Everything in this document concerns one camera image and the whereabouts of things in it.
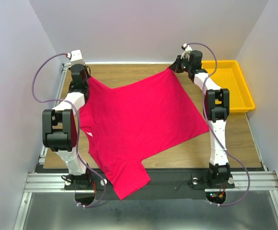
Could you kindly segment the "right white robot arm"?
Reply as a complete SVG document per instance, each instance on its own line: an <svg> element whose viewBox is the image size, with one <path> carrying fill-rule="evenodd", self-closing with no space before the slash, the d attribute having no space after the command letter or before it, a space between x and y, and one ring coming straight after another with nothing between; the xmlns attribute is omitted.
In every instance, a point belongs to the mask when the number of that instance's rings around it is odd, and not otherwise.
<svg viewBox="0 0 278 230"><path fill-rule="evenodd" d="M189 79L202 91L203 115L209 127L211 146L206 181L208 185L217 187L228 181L231 174L225 138L230 113L230 92L217 85L202 68L202 57L202 52L186 47L169 69L175 73L186 72Z"/></svg>

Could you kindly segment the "aluminium frame rail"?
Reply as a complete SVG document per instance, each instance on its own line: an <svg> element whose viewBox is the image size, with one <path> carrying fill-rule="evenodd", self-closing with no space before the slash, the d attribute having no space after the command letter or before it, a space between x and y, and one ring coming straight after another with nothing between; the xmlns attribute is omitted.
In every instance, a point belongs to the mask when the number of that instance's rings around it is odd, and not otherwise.
<svg viewBox="0 0 278 230"><path fill-rule="evenodd" d="M25 228L26 219L28 217L29 208L34 194L64 192L63 181L58 178L58 173L41 172L47 156L47 150L49 149L47 146L47 137L52 135L53 127L57 125L52 116L53 114L51 114L50 109L46 110L45 115L42 115L43 147L41 148L35 171L29 173L26 177L23 196L14 225L15 230L23 230Z"/></svg>

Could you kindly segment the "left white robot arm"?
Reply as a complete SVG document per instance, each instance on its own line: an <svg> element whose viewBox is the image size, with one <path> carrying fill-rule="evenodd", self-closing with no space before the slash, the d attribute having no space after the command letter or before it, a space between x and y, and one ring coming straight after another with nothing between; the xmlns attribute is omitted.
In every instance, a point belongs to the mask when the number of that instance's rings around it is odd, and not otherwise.
<svg viewBox="0 0 278 230"><path fill-rule="evenodd" d="M55 152L66 164L69 174L61 178L66 190L85 190L92 185L91 171L82 163L77 151L78 131L76 113L90 96L89 67L73 64L69 68L72 81L66 98L53 109L42 112L43 144Z"/></svg>

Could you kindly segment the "red t shirt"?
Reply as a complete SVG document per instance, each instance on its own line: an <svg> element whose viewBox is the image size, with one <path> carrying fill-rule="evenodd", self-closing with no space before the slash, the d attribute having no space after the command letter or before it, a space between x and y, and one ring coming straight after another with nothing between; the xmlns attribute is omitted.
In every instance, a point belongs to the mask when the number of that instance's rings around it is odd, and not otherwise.
<svg viewBox="0 0 278 230"><path fill-rule="evenodd" d="M142 161L207 133L209 127L170 69L133 84L109 88L88 80L80 109L89 154L124 199L150 182Z"/></svg>

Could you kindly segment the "yellow plastic bin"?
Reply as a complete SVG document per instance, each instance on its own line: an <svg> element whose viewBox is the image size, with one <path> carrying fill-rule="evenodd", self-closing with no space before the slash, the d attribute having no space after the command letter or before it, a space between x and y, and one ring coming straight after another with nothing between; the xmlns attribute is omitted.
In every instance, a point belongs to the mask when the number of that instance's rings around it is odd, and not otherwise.
<svg viewBox="0 0 278 230"><path fill-rule="evenodd" d="M236 60L219 60L211 79L230 91L230 112L246 113L255 109L250 90Z"/></svg>

